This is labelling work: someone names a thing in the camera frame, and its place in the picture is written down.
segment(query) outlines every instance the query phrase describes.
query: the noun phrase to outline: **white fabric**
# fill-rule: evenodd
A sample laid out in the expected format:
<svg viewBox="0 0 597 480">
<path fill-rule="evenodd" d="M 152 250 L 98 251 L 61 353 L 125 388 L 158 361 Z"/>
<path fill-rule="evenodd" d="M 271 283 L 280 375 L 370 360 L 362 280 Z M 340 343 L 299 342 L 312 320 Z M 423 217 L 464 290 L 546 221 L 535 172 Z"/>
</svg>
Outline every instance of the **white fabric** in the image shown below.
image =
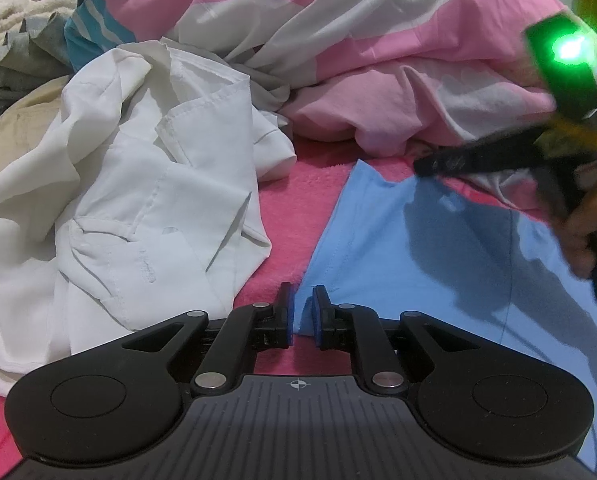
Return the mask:
<svg viewBox="0 0 597 480">
<path fill-rule="evenodd" d="M 225 317 L 269 255 L 257 175 L 286 176 L 291 142 L 248 76 L 176 46 L 88 64 L 0 173 L 0 394 L 182 312 Z"/>
</svg>

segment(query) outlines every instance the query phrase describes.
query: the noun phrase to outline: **finger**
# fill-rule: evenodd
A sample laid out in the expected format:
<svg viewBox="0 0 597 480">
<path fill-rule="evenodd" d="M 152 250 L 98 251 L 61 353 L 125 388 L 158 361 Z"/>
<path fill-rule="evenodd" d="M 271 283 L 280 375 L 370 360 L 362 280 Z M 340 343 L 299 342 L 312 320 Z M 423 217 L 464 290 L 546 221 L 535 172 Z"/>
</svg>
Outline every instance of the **finger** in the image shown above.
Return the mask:
<svg viewBox="0 0 597 480">
<path fill-rule="evenodd" d="M 596 265 L 596 256 L 589 249 L 562 248 L 563 257 L 569 263 L 570 269 L 575 276 L 581 279 L 588 279 Z"/>
<path fill-rule="evenodd" d="M 554 219 L 550 222 L 550 228 L 559 240 L 562 248 L 583 250 L 588 247 L 588 237 L 572 236 L 565 228 L 565 222 L 560 219 Z"/>
<path fill-rule="evenodd" d="M 564 220 L 561 216 L 557 215 L 554 204 L 540 191 L 537 191 L 537 205 L 539 206 L 539 209 L 545 213 L 547 222 L 553 223 Z"/>
<path fill-rule="evenodd" d="M 572 236 L 585 237 L 597 231 L 597 189 L 589 192 L 565 222 Z"/>
</svg>

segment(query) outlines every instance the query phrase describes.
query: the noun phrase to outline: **glowing green led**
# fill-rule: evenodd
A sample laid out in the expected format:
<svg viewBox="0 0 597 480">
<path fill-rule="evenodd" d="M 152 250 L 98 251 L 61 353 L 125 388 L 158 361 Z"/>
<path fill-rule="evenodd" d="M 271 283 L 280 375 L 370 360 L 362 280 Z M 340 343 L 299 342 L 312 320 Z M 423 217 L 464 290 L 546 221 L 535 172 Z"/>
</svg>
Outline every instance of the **glowing green led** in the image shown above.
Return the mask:
<svg viewBox="0 0 597 480">
<path fill-rule="evenodd" d="M 554 60 L 566 65 L 594 62 L 594 53 L 588 39 L 582 34 L 558 38 L 552 46 Z"/>
</svg>

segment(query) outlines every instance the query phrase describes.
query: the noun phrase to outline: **blue cloth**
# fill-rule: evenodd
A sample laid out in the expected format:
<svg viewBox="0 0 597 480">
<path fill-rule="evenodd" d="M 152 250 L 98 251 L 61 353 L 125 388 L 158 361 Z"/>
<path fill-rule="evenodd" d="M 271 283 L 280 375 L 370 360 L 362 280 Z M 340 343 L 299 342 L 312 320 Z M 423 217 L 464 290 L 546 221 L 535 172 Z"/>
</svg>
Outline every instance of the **blue cloth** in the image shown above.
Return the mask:
<svg viewBox="0 0 597 480">
<path fill-rule="evenodd" d="M 595 402 L 581 459 L 597 467 L 597 304 L 549 229 L 470 202 L 432 179 L 386 182 L 357 163 L 296 292 L 294 328 L 311 334 L 312 288 L 398 319 L 419 310 L 577 376 Z"/>
</svg>

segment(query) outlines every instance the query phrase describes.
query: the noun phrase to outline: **handheld device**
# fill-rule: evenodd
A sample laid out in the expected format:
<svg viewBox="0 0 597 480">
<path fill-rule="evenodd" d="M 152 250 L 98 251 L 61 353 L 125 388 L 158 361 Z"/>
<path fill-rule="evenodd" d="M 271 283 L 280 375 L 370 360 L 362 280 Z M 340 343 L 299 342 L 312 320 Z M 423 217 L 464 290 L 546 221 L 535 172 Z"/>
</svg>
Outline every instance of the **handheld device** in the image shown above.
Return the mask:
<svg viewBox="0 0 597 480">
<path fill-rule="evenodd" d="M 419 312 L 311 300 L 345 376 L 258 376 L 291 343 L 292 293 L 193 310 L 22 378 L 8 480 L 592 480 L 592 399 L 572 375 Z"/>
<path fill-rule="evenodd" d="M 498 132 L 415 162 L 419 176 L 463 176 L 529 168 L 556 213 L 563 218 L 597 186 L 597 57 L 594 41 L 567 14 L 557 14 L 526 32 L 539 71 L 554 95 L 557 127 L 541 124 Z M 590 236 L 597 256 L 597 233 Z M 592 272 L 597 299 L 597 264 Z"/>
</svg>

